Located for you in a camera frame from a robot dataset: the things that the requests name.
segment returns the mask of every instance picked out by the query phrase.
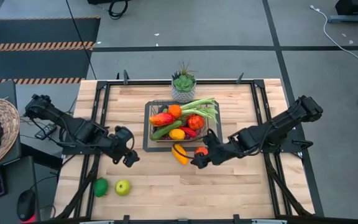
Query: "white planter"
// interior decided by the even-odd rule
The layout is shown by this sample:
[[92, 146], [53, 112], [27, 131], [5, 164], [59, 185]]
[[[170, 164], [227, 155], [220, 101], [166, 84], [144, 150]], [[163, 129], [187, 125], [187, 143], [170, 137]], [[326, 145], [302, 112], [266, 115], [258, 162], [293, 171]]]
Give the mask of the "white planter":
[[194, 99], [194, 95], [196, 93], [196, 84], [197, 84], [197, 82], [194, 83], [194, 86], [190, 91], [183, 92], [183, 91], [177, 90], [175, 88], [175, 86], [173, 85], [173, 80], [172, 80], [172, 97], [173, 97], [173, 99], [179, 103], [188, 103], [188, 102], [192, 101]]

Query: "orange and black tape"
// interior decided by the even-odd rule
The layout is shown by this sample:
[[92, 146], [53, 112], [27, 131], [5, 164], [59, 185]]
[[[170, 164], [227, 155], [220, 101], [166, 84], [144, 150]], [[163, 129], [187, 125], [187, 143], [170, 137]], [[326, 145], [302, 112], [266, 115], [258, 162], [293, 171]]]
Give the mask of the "orange and black tape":
[[84, 78], [0, 78], [0, 83], [13, 80], [16, 84], [33, 85], [33, 84], [69, 84], [79, 83]]
[[[18, 19], [0, 19], [0, 21], [16, 21], [16, 20], [50, 20], [50, 19], [72, 19], [71, 17], [58, 17], [58, 18], [18, 18]], [[83, 17], [74, 17], [74, 19], [100, 19], [99, 16], [83, 16]]]
[[0, 44], [0, 51], [34, 51], [34, 50], [92, 50], [93, 41], [82, 42], [44, 42]]

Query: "concrete floor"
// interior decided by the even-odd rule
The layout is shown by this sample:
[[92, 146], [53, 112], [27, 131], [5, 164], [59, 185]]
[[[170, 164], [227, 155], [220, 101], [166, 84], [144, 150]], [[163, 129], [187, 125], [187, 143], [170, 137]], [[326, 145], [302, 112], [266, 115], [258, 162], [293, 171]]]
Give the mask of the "concrete floor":
[[[69, 3], [74, 16], [101, 16], [97, 47], [273, 45], [259, 0], [133, 0], [118, 21], [85, 0]], [[309, 5], [335, 14], [336, 1], [268, 3], [281, 46], [333, 45], [323, 34], [323, 16]], [[0, 18], [68, 16], [61, 0], [5, 0], [0, 9]], [[342, 45], [350, 40], [358, 45], [358, 24], [329, 24], [327, 30]], [[315, 143], [310, 156], [324, 214], [358, 218], [358, 60], [339, 51], [284, 52], [283, 56], [295, 96], [312, 96], [324, 109], [320, 121], [303, 125], [306, 138]], [[274, 51], [93, 52], [91, 58], [98, 79], [114, 79], [124, 69], [131, 79], [169, 78], [181, 60], [190, 62], [198, 78], [234, 78], [242, 72], [244, 78], [282, 78]], [[77, 92], [75, 84], [17, 85], [19, 112], [33, 93], [50, 95], [58, 108], [66, 110]], [[21, 127], [22, 134], [35, 132], [34, 127]], [[61, 154], [48, 141], [25, 137], [22, 141]], [[49, 176], [48, 172], [37, 167], [37, 178]], [[55, 181], [40, 183], [39, 190], [43, 193], [40, 206], [50, 205]]]

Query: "wire basket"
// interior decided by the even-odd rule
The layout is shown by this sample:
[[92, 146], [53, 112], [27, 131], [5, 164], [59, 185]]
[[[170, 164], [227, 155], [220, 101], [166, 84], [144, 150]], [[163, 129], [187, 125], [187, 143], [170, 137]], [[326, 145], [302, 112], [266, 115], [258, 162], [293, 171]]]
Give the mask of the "wire basket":
[[[154, 116], [156, 114], [159, 114], [158, 110], [163, 107], [164, 105], [184, 105], [181, 103], [178, 103], [176, 101], [169, 101], [169, 100], [153, 100], [151, 106], [150, 106], [150, 116]], [[199, 107], [202, 108], [207, 108], [209, 104], [205, 103], [202, 105], [199, 105]], [[198, 133], [197, 136], [195, 138], [201, 137], [201, 136], [205, 136], [208, 133], [208, 128], [209, 128], [209, 123], [208, 123], [208, 118], [204, 118], [204, 126], [200, 129], [197, 130], [196, 132]], [[150, 133], [150, 140], [151, 140], [151, 136], [153, 135], [154, 132], [156, 132], [157, 127], [154, 127], [151, 125], [151, 123], [149, 122], [149, 133]], [[190, 138], [190, 139], [184, 139], [184, 140], [152, 140], [152, 141], [156, 141], [156, 142], [189, 142], [194, 140], [194, 138]]]

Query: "wooden table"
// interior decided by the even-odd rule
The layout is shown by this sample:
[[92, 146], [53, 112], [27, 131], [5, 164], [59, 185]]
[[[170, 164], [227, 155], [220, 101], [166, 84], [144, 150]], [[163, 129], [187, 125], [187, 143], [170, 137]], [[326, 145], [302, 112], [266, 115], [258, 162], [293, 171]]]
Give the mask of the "wooden table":
[[[264, 80], [272, 116], [287, 109], [279, 79]], [[82, 81], [74, 116], [90, 118], [96, 81]], [[215, 97], [221, 110], [224, 140], [227, 136], [251, 125], [257, 125], [252, 93], [244, 85], [198, 85], [196, 98]], [[95, 198], [93, 220], [154, 219], [227, 219], [233, 214], [241, 218], [273, 218], [267, 173], [262, 155], [231, 159], [220, 166], [211, 164], [205, 169], [179, 164], [171, 152], [145, 152], [142, 149], [144, 106], [152, 100], [169, 100], [170, 86], [128, 85], [113, 86], [110, 90], [106, 126], [126, 126], [135, 136], [135, 150], [140, 161], [131, 168], [121, 162], [114, 165], [102, 155], [98, 177], [109, 181], [107, 195]], [[103, 94], [99, 102], [101, 108]], [[302, 162], [292, 154], [281, 154], [288, 188], [311, 213], [313, 205]], [[69, 203], [78, 188], [83, 156], [76, 156], [60, 173], [55, 196], [57, 214]], [[114, 184], [128, 179], [131, 193], [120, 197]], [[280, 210], [283, 200], [277, 187]], [[85, 192], [81, 215], [85, 215], [88, 193]]]

